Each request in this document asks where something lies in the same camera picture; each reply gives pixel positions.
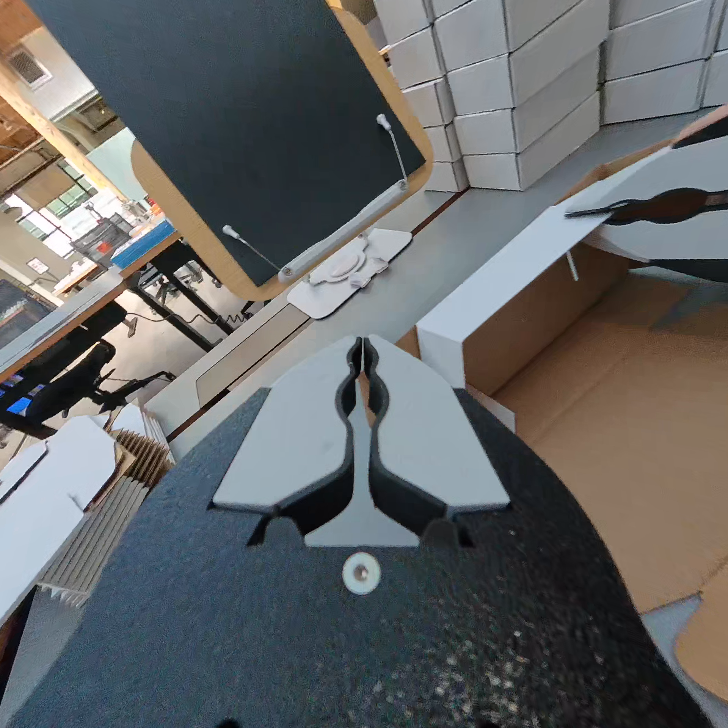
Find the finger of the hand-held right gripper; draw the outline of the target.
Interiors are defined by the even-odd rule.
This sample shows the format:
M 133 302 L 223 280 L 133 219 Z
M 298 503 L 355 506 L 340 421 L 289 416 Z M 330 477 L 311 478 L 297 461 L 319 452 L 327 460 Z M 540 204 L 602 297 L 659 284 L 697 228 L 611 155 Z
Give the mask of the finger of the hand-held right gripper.
M 637 216 L 675 202 L 678 216 L 726 202 L 727 137 L 690 135 L 596 167 L 569 196 L 565 216 Z
M 630 202 L 602 225 L 605 249 L 641 263 L 726 260 L 726 199 Z

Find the wall vent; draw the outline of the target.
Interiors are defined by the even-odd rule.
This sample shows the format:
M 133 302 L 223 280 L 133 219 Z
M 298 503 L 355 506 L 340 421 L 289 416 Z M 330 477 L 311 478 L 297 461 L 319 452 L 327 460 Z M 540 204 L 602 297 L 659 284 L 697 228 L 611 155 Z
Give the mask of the wall vent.
M 38 90 L 53 78 L 51 71 L 22 44 L 6 54 L 6 61 L 32 91 Z

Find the stack of flat cardboard sheets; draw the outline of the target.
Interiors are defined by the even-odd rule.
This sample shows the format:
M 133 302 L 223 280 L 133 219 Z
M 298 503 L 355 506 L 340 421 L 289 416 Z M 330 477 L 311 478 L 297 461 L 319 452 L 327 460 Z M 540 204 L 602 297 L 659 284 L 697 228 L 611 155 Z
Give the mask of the stack of flat cardboard sheets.
M 175 460 L 142 405 L 75 416 L 2 470 L 2 624 L 37 587 L 83 606 Z

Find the blue box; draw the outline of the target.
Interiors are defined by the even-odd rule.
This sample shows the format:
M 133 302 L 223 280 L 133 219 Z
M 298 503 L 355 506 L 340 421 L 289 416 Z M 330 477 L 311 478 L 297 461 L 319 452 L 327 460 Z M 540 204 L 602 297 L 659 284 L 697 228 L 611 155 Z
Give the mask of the blue box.
M 175 232 L 174 225 L 164 220 L 148 232 L 136 236 L 128 245 L 117 251 L 111 258 L 111 265 L 120 270 L 128 268 Z

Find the black framed work table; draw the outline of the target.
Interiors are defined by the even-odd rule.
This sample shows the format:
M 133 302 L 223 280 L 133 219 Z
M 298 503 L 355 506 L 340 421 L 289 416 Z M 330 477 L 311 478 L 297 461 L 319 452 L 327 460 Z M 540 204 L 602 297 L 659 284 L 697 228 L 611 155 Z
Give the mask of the black framed work table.
M 183 297 L 191 302 L 198 310 L 199 315 L 210 325 L 218 327 L 225 335 L 231 335 L 235 328 L 233 323 L 242 324 L 252 317 L 250 307 L 253 304 L 247 301 L 240 311 L 233 317 L 223 317 L 211 308 L 202 298 L 200 298 L 190 287 L 182 283 L 176 275 L 179 268 L 188 263 L 195 262 L 200 265 L 201 269 L 206 272 L 210 278 L 218 282 L 218 277 L 207 263 L 199 256 L 196 250 L 187 243 L 183 235 L 176 230 L 156 248 L 145 254 L 145 256 L 126 269 L 120 270 L 120 275 L 125 281 L 127 289 L 141 299 L 153 312 L 159 314 L 161 320 L 170 324 L 177 332 L 185 336 L 189 341 L 197 345 L 204 352 L 212 351 L 215 344 L 199 333 L 192 323 L 183 319 L 174 313 L 167 306 L 160 303 L 157 299 L 149 295 L 141 284 L 142 270 L 147 266 L 152 266 L 159 274 L 161 274 L 177 290 Z

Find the white and brown cardboard box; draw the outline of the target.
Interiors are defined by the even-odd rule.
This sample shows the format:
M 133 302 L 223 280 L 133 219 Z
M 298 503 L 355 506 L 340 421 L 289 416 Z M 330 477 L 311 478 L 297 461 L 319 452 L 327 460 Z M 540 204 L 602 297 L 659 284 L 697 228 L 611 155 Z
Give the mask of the white and brown cardboard box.
M 723 283 L 605 249 L 612 215 L 565 216 L 569 196 L 417 323 L 417 352 L 514 415 L 639 613 L 700 596 L 676 657 L 726 701 L 726 301 L 697 301 Z

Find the stack of white boxes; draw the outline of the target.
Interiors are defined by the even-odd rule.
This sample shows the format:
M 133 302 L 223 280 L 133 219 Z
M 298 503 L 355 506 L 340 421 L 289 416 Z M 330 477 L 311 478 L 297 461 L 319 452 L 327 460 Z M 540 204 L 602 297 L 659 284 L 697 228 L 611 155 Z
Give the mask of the stack of white boxes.
M 376 1 L 428 191 L 523 191 L 601 126 L 726 103 L 726 1 Z

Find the wooden board with dark panel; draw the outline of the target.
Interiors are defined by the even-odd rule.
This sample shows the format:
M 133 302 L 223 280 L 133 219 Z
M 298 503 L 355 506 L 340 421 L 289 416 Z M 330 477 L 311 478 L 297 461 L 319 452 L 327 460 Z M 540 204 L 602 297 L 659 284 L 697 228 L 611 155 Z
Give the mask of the wooden board with dark panel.
M 280 295 L 428 181 L 433 150 L 337 2 L 27 2 L 121 118 L 215 277 Z

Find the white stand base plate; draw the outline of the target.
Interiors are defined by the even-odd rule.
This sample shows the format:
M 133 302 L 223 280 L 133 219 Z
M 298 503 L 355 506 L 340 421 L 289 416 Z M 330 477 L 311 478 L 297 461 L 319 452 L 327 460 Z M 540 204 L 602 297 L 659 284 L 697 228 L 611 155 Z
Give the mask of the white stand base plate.
M 410 232 L 379 228 L 362 232 L 293 286 L 287 303 L 322 320 L 384 273 L 412 240 Z

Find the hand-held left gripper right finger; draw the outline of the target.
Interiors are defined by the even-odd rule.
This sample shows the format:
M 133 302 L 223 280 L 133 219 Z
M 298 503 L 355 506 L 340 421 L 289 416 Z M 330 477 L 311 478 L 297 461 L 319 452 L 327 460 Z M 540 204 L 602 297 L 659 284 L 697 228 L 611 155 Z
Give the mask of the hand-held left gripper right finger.
M 453 387 L 380 336 L 362 341 L 369 380 L 369 490 L 416 536 L 434 521 L 505 509 L 510 497 Z

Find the black office chair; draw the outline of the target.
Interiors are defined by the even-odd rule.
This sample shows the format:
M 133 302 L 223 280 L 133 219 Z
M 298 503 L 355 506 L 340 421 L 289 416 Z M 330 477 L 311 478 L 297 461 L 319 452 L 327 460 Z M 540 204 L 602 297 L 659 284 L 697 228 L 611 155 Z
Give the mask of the black office chair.
M 75 366 L 59 378 L 43 386 L 34 395 L 25 409 L 24 416 L 32 424 L 43 424 L 58 414 L 68 415 L 69 410 L 83 399 L 89 399 L 100 406 L 100 414 L 112 412 L 127 405 L 127 398 L 145 388 L 152 381 L 164 378 L 174 381 L 176 376 L 168 371 L 159 371 L 150 377 L 126 381 L 124 386 L 115 390 L 105 390 L 100 386 L 111 374 L 102 375 L 102 369 L 116 356 L 115 347 L 101 340 Z

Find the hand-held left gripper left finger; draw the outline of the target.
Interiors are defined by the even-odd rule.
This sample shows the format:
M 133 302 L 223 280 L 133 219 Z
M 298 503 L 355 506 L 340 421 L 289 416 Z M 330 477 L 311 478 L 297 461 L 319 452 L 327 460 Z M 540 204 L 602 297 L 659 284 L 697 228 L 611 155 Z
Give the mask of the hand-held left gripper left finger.
M 269 388 L 212 504 L 289 518 L 301 533 L 332 521 L 354 490 L 354 435 L 362 337 L 345 336 Z

